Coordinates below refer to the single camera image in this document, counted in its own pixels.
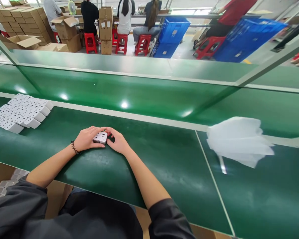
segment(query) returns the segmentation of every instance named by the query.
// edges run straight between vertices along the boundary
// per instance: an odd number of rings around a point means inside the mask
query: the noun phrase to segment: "white plastic bag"
[[[255,168],[274,145],[263,138],[258,119],[233,117],[207,129],[207,143],[218,155]]]

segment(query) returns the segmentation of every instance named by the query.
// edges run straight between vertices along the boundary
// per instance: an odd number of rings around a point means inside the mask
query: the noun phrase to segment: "person's left hand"
[[[94,143],[93,138],[106,129],[106,127],[91,126],[87,129],[80,131],[79,135],[74,140],[74,147],[77,151],[81,152],[90,148],[105,148],[105,145],[100,143]]]

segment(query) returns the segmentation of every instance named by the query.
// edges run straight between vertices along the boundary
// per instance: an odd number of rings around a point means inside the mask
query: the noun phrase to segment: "person's right hand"
[[[114,149],[116,152],[123,154],[124,156],[126,156],[129,152],[131,152],[132,150],[131,147],[129,146],[124,136],[120,132],[110,127],[106,127],[105,132],[107,132],[108,135],[112,134],[111,138],[113,137],[115,138],[114,143],[110,139],[107,139],[107,144],[112,149]]]

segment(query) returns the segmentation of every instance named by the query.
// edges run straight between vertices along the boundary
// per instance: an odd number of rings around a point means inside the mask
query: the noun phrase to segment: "red shirt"
[[[221,16],[218,22],[227,26],[236,25],[256,2],[257,0],[231,0],[224,7],[226,12]]]

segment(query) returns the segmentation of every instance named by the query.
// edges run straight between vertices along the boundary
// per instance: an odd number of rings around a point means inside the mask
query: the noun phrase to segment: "hand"
[[[106,127],[106,131],[108,133],[108,135],[111,135],[111,138],[115,138],[115,142],[113,143],[110,139],[107,139],[107,144],[114,149],[116,152],[121,153],[122,155],[126,156],[126,154],[128,154],[129,152],[132,151],[131,147],[129,146],[129,144],[126,142],[124,136],[116,131],[113,128],[110,127]]]
[[[79,135],[74,140],[74,147],[77,151],[81,152],[90,148],[105,148],[105,145],[94,143],[93,138],[106,129],[106,127],[98,128],[91,126],[87,129],[80,131]]]

